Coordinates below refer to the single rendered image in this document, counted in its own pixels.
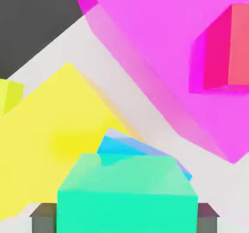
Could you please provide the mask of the small red cube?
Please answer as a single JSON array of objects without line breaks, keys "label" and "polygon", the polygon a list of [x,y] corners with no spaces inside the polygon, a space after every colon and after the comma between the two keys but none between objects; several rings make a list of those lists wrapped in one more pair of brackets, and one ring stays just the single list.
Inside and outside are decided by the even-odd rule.
[{"label": "small red cube", "polygon": [[203,87],[249,92],[249,4],[231,4],[207,28]]}]

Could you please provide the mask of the small green cube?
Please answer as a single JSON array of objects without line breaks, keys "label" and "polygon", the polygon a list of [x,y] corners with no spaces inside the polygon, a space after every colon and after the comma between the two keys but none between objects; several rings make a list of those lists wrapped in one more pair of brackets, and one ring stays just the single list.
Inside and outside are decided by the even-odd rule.
[{"label": "small green cube", "polygon": [[196,233],[198,196],[169,156],[82,154],[57,192],[57,233]]}]

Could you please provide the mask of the small blue cube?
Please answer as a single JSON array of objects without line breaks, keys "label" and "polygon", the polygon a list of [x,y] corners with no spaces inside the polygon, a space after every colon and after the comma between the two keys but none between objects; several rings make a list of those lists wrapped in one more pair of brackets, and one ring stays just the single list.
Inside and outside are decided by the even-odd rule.
[{"label": "small blue cube", "polygon": [[105,133],[97,153],[169,156],[112,128]]}]

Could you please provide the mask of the large yellow box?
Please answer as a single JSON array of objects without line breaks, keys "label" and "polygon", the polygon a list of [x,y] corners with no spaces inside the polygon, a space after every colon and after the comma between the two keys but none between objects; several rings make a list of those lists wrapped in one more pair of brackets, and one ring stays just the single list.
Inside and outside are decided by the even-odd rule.
[{"label": "large yellow box", "polygon": [[141,136],[105,93],[71,63],[0,118],[0,220],[30,203],[53,203],[84,152],[105,133]]}]

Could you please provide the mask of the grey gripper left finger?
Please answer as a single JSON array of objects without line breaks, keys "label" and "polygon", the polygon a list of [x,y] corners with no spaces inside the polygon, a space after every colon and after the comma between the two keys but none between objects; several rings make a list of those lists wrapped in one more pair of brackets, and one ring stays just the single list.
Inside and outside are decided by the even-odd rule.
[{"label": "grey gripper left finger", "polygon": [[56,233],[56,203],[41,203],[30,215],[32,233]]}]

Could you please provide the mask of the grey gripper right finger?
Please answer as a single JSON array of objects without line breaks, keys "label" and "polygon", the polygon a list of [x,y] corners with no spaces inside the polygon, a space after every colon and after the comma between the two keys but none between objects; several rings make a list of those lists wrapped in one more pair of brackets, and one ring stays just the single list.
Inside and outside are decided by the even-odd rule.
[{"label": "grey gripper right finger", "polygon": [[198,204],[196,233],[217,233],[219,215],[208,203]]}]

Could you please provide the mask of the large magenta box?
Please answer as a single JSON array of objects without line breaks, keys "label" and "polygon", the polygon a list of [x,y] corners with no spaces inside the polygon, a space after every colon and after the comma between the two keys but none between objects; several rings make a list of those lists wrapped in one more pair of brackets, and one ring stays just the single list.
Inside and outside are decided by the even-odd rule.
[{"label": "large magenta box", "polygon": [[206,30],[249,0],[77,0],[92,32],[173,129],[230,163],[249,153],[249,92],[206,90]]}]

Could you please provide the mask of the small yellow-green cube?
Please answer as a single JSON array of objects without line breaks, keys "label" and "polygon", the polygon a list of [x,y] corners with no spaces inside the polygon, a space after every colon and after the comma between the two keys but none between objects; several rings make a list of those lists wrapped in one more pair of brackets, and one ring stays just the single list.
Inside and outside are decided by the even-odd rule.
[{"label": "small yellow-green cube", "polygon": [[23,88],[23,83],[0,79],[0,118],[21,101]]}]

